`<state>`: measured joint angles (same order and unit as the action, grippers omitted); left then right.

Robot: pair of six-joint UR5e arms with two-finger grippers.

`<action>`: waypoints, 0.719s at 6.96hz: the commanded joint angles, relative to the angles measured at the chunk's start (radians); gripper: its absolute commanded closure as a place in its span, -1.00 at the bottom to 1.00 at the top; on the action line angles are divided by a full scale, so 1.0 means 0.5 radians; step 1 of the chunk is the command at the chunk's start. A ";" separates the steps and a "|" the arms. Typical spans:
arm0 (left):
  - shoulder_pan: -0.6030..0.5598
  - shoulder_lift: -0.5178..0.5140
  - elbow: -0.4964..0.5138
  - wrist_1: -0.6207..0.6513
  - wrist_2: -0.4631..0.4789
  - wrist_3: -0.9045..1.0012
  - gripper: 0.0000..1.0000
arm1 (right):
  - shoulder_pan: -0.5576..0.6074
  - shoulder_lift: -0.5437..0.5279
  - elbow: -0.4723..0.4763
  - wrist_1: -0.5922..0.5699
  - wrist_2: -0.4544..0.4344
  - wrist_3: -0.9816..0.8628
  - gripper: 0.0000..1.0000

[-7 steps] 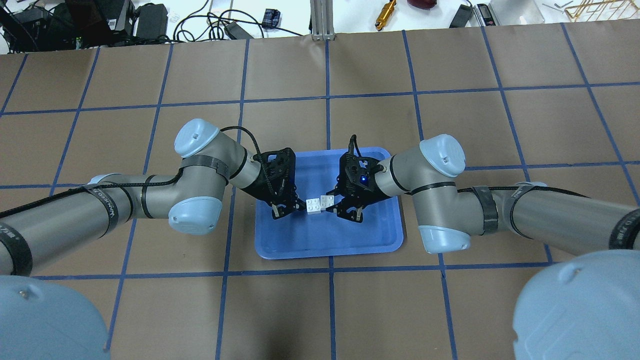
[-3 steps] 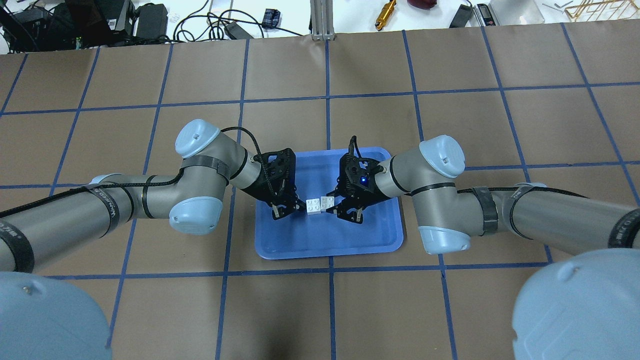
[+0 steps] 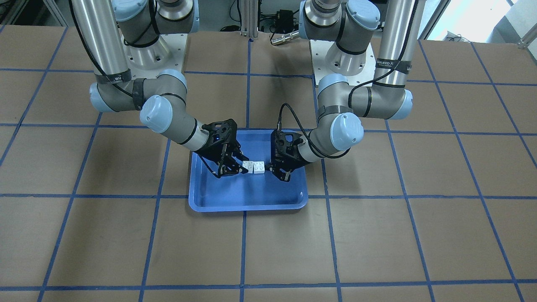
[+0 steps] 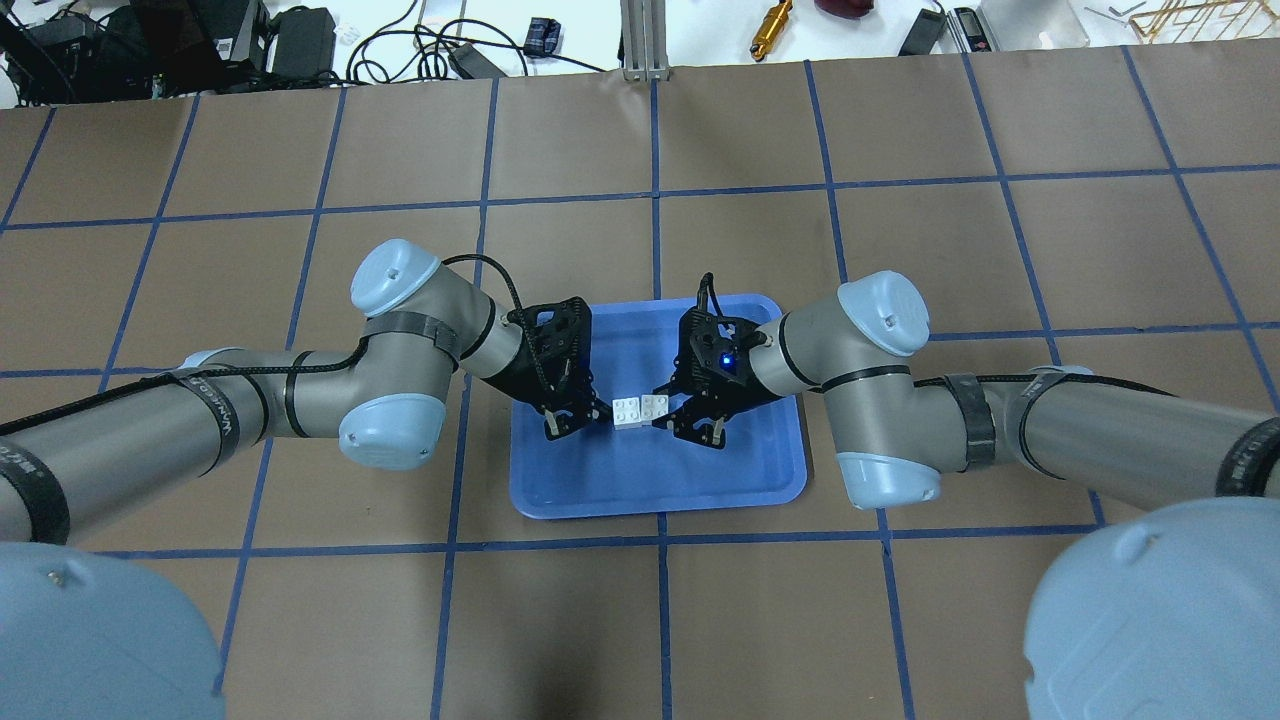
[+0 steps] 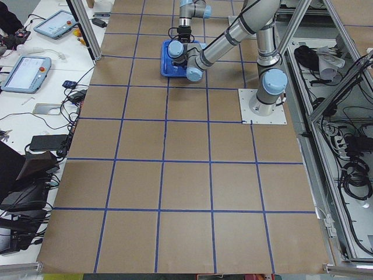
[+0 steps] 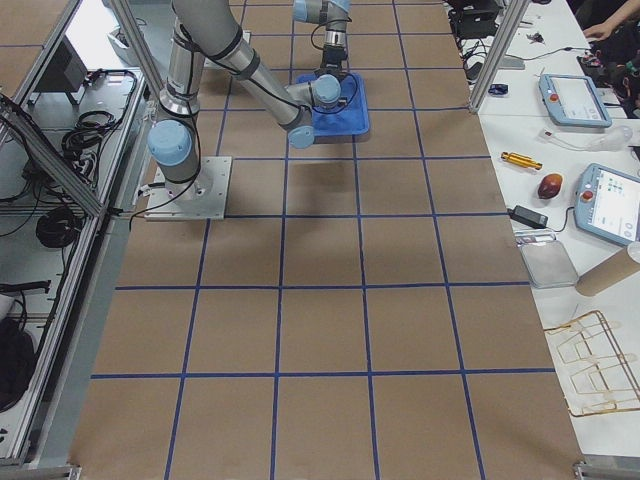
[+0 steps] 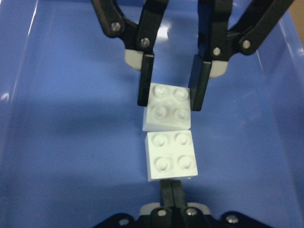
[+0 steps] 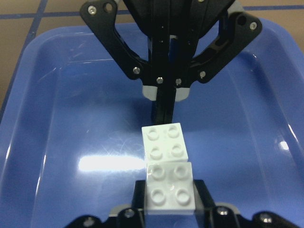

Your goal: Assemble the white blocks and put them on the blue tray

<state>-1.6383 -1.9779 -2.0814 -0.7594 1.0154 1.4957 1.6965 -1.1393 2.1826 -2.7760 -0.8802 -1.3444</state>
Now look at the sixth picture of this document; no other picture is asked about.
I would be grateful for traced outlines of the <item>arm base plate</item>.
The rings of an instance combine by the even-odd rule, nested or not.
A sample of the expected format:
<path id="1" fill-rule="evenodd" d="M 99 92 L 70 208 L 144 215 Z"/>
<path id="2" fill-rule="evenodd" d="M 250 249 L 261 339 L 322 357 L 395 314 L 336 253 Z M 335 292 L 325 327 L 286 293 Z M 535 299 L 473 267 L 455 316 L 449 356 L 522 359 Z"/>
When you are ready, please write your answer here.
<path id="1" fill-rule="evenodd" d="M 176 184 L 166 183 L 161 169 L 157 167 L 154 182 L 163 183 L 163 186 L 150 190 L 144 218 L 149 221 L 222 220 L 231 170 L 230 156 L 204 157 L 195 183 L 174 200 L 173 197 L 181 190 Z"/>

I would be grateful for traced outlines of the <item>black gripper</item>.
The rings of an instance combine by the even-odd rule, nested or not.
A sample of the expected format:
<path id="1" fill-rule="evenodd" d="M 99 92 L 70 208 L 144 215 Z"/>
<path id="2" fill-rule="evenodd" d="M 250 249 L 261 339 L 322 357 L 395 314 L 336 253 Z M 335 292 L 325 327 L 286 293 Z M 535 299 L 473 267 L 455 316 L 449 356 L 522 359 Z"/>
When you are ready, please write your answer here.
<path id="1" fill-rule="evenodd" d="M 347 71 L 343 63 L 348 59 L 346 47 L 343 45 L 324 44 L 320 66 L 314 70 L 314 75 L 320 77 L 331 75 L 335 78 L 345 78 Z"/>

